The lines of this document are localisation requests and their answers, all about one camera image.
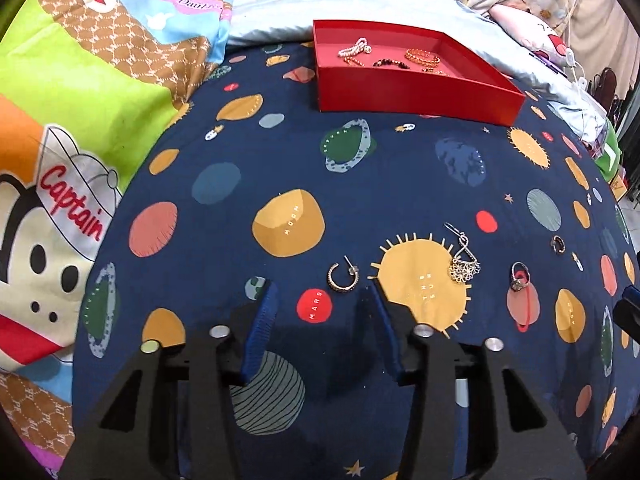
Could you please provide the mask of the green cloth item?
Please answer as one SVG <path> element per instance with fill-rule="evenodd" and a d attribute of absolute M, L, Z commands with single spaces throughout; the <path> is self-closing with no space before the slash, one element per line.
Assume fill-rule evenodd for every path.
<path fill-rule="evenodd" d="M 616 131 L 609 120 L 606 121 L 606 136 L 602 145 L 602 153 L 594 160 L 598 166 L 604 180 L 610 183 L 620 168 L 620 158 L 622 151 L 618 145 Z"/>

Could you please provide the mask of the hoop earring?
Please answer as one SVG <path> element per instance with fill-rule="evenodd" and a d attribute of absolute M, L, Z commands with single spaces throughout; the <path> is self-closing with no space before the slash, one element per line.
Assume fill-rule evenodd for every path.
<path fill-rule="evenodd" d="M 566 252 L 566 245 L 562 237 L 553 235 L 550 240 L 550 247 L 557 255 L 563 255 Z"/>
<path fill-rule="evenodd" d="M 352 263 L 349 256 L 344 256 L 341 263 L 333 263 L 326 272 L 329 288 L 340 294 L 348 294 L 357 288 L 360 281 L 358 266 Z"/>

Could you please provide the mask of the light blue crumpled sheet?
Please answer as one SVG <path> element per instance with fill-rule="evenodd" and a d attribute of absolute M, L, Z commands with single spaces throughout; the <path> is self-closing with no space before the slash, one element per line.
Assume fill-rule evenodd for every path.
<path fill-rule="evenodd" d="M 585 144 L 598 150 L 608 135 L 608 118 L 604 108 L 588 92 L 552 70 L 545 73 L 518 72 L 515 78 L 525 82 L 547 101 L 555 114 Z"/>

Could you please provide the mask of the navy planet print bedsheet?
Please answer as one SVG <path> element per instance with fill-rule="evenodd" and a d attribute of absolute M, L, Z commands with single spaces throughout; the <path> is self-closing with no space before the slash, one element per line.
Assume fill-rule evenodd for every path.
<path fill-rule="evenodd" d="M 639 404 L 639 346 L 613 321 L 639 281 L 623 211 L 536 90 L 516 123 L 322 113 L 314 51 L 255 48 L 198 89 L 119 203 L 76 340 L 81 427 L 145 335 L 227 322 L 265 282 L 279 309 L 254 382 L 231 391 L 247 479 L 387 479 L 412 392 L 396 385 L 361 289 L 381 284 L 439 333 L 501 339 L 586 464 Z M 466 233 L 482 270 L 449 276 Z M 557 255 L 553 235 L 565 242 Z M 356 289 L 329 288 L 349 256 Z"/>

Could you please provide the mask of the colourful monkey cartoon blanket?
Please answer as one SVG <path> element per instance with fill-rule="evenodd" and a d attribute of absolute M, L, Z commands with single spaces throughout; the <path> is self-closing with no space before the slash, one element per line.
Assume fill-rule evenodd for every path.
<path fill-rule="evenodd" d="M 52 479 L 89 272 L 221 62 L 232 0 L 1 0 L 1 474 Z"/>

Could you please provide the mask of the white pillow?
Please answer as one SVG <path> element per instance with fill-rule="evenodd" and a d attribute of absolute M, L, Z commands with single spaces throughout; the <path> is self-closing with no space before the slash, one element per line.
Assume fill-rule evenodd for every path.
<path fill-rule="evenodd" d="M 570 90 L 565 77 L 457 0 L 234 0 L 227 49 L 308 39 L 315 20 L 374 21 L 444 32 L 537 90 L 559 100 Z"/>

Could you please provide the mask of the pink cartoon pillow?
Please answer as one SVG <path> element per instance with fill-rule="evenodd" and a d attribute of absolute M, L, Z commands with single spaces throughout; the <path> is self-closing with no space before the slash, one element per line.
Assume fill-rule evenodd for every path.
<path fill-rule="evenodd" d="M 578 68 L 582 76 L 585 71 L 577 62 L 574 51 L 546 22 L 534 14 L 495 4 L 488 14 L 512 39 L 558 70 Z"/>

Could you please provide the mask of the gold wrist watch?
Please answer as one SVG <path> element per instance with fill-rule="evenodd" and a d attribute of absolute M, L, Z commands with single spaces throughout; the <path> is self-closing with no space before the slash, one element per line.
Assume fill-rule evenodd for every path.
<path fill-rule="evenodd" d="M 423 73 L 427 73 L 427 74 L 433 74 L 433 75 L 442 75 L 442 76 L 446 76 L 446 77 L 449 76 L 448 73 L 444 72 L 443 70 L 436 70 L 435 67 L 422 68 L 422 72 Z"/>

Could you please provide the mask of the red cardboard tray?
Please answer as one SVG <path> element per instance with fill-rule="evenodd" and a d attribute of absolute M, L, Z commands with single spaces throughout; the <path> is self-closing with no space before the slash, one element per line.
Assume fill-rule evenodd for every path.
<path fill-rule="evenodd" d="M 511 127 L 525 94 L 444 32 L 408 25 L 315 20 L 322 112 L 442 116 Z M 435 67 L 449 76 L 422 72 Z"/>

